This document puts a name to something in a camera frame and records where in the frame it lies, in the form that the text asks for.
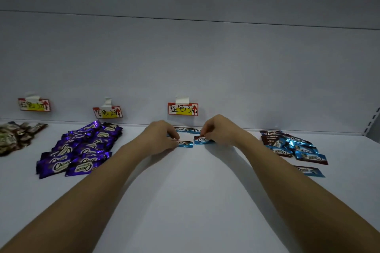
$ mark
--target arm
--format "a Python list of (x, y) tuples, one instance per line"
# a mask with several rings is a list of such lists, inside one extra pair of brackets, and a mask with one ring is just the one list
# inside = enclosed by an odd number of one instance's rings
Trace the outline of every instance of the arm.
[(222, 115), (201, 135), (239, 148), (305, 252), (378, 252), (380, 233), (346, 204)]
[(149, 155), (177, 147), (167, 133), (179, 139), (174, 127), (165, 121), (151, 123), (30, 222), (0, 252), (91, 252), (135, 167)]

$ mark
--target shelf surface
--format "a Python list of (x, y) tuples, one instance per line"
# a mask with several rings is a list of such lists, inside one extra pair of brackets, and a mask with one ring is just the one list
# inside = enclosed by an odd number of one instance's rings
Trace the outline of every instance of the shelf surface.
[[(50, 124), (30, 146), (0, 158), (0, 246), (84, 178), (58, 174), (39, 180), (35, 174), (41, 152), (82, 126)], [(112, 151), (143, 129), (124, 127)], [(364, 136), (296, 136), (318, 147), (329, 165), (287, 160), (320, 168), (326, 178), (313, 180), (380, 230), (380, 144)], [(94, 252), (299, 251), (239, 150), (216, 144), (177, 148), (159, 162), (145, 159), (125, 188)]]

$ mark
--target price tag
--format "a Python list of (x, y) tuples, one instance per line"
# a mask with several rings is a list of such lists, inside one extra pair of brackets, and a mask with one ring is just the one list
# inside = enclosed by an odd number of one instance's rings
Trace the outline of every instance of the price tag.
[(26, 101), (25, 98), (19, 98), (19, 107), (20, 110), (25, 111), (44, 111), (49, 112), (50, 111), (50, 101), (49, 99), (39, 99), (36, 102), (29, 102)]
[(175, 104), (168, 103), (168, 113), (170, 115), (189, 115), (198, 116), (198, 103), (191, 104)]
[(96, 118), (122, 118), (120, 106), (107, 107), (93, 107)]

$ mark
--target human hand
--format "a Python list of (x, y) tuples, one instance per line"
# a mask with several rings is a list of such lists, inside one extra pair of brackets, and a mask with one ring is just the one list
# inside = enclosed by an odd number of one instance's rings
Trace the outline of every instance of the human hand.
[(160, 120), (150, 123), (134, 141), (144, 148), (146, 156), (150, 156), (176, 148), (178, 144), (172, 138), (179, 139), (179, 134), (171, 124)]
[(201, 136), (223, 145), (237, 146), (238, 141), (247, 132), (223, 115), (215, 115), (207, 120), (201, 130)]

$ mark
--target finger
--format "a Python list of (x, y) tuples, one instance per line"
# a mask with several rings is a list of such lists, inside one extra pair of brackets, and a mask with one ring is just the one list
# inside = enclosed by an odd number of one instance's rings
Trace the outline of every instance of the finger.
[(177, 143), (177, 141), (168, 138), (168, 139), (167, 139), (167, 142), (166, 142), (166, 148), (167, 148), (167, 149), (174, 149), (174, 148), (176, 148), (176, 147), (178, 147), (178, 143)]
[(205, 134), (205, 137), (208, 139), (208, 140), (214, 140), (215, 141), (215, 133), (214, 132), (210, 132), (210, 133), (206, 133)]
[(200, 135), (204, 136), (207, 132), (212, 131), (213, 128), (214, 128), (214, 117), (210, 118), (209, 120), (205, 122), (205, 124), (203, 125), (201, 129)]
[(173, 125), (169, 124), (168, 122), (165, 122), (165, 123), (166, 123), (166, 131), (169, 133), (169, 135), (172, 138), (179, 139), (179, 134), (176, 131), (176, 129), (173, 127)]

